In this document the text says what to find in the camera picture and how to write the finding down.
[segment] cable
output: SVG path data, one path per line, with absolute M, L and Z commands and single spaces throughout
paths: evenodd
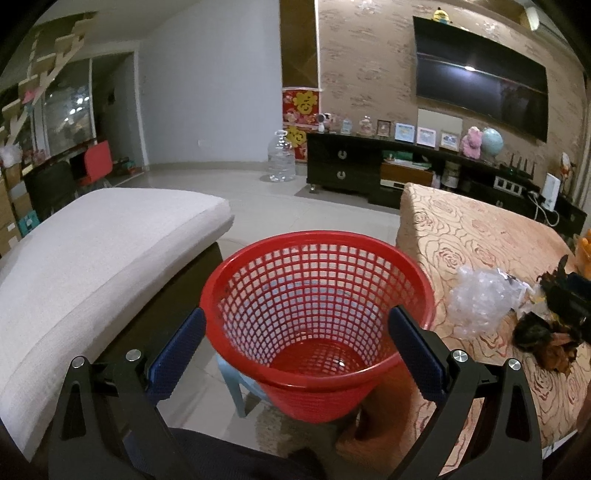
M 558 212 L 556 212 L 555 210 L 548 210 L 549 212 L 556 214 L 556 223 L 554 223 L 554 224 L 550 223 L 550 221 L 548 220 L 548 215 L 546 214 L 546 209 L 538 203 L 538 194 L 536 194 L 535 192 L 528 192 L 528 196 L 529 196 L 530 200 L 532 202 L 534 202 L 534 205 L 535 205 L 535 216 L 534 216 L 535 221 L 538 220 L 538 211 L 541 210 L 542 213 L 544 214 L 544 218 L 546 219 L 546 222 L 545 222 L 546 225 L 554 228 L 555 226 L 557 226 L 560 223 L 560 214 Z

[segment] white cushion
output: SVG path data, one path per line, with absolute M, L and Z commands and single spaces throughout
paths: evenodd
M 103 189 L 57 212 L 0 260 L 0 418 L 27 458 L 70 361 L 95 361 L 232 221 L 227 200 L 201 193 Z

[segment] black tv stand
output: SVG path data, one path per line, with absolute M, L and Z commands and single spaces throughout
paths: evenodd
M 381 185 L 383 151 L 405 151 L 415 159 L 425 157 L 431 170 L 441 175 L 447 161 L 460 164 L 461 189 L 455 193 L 497 205 L 533 219 L 536 207 L 526 197 L 527 192 L 539 192 L 531 180 L 511 178 L 507 169 L 497 168 L 480 160 L 473 160 L 450 150 L 401 142 L 384 137 L 361 137 L 330 133 L 308 134 L 308 183 L 311 191 L 318 187 L 354 192 L 368 197 L 370 203 L 393 208 L 400 207 L 402 188 Z M 517 181 L 524 187 L 522 196 L 495 189 L 495 177 Z M 566 236 L 581 233 L 587 215 L 559 197 L 556 211 L 560 222 L 555 230 Z

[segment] blue gripper pad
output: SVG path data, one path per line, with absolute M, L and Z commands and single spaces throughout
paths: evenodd
M 195 309 L 177 330 L 158 358 L 150 365 L 146 395 L 156 405 L 172 395 L 195 350 L 205 336 L 205 313 Z
M 423 398 L 436 404 L 445 402 L 446 370 L 427 342 L 419 327 L 400 307 L 390 310 L 388 330 Z

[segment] red chair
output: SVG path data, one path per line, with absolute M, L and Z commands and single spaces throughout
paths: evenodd
M 79 187 L 86 187 L 100 179 L 103 179 L 105 187 L 110 187 L 111 184 L 105 178 L 113 171 L 113 159 L 111 158 L 109 142 L 101 142 L 86 150 L 84 154 L 84 167 L 86 169 L 86 176 L 78 179 Z

